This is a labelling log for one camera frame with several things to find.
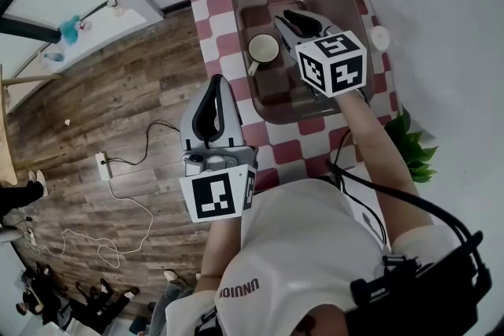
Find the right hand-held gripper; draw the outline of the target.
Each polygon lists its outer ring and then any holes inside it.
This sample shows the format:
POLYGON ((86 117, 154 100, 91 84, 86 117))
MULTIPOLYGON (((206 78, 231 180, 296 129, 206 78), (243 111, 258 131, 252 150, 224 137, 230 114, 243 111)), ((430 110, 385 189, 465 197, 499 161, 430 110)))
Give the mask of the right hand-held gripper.
POLYGON ((301 9, 284 10, 273 24, 289 56, 297 58, 301 79, 315 90, 333 98, 366 85, 368 51, 352 31, 326 36, 335 25, 301 9), (305 42, 312 38, 320 39, 305 42))

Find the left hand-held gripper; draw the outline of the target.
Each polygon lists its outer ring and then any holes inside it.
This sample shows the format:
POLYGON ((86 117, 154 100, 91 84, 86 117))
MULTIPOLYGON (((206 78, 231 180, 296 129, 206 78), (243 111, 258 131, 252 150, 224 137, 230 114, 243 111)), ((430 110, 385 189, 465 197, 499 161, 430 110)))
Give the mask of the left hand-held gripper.
POLYGON ((229 82, 215 75, 189 101, 180 121, 185 150, 180 179, 194 223, 240 217, 252 207, 257 150, 245 144, 242 120, 229 82))

